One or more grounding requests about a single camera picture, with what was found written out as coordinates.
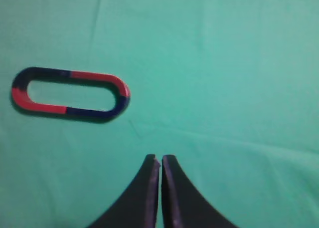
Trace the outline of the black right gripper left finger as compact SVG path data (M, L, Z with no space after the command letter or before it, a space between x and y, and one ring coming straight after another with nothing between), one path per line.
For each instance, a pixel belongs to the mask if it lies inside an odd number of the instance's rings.
M90 228L154 228L157 222L160 164L146 155L139 171L119 198Z

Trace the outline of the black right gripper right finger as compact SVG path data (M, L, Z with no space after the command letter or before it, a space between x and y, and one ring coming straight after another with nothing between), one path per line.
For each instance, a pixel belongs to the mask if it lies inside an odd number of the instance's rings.
M235 228L197 190L176 156L162 158L161 205L165 228Z

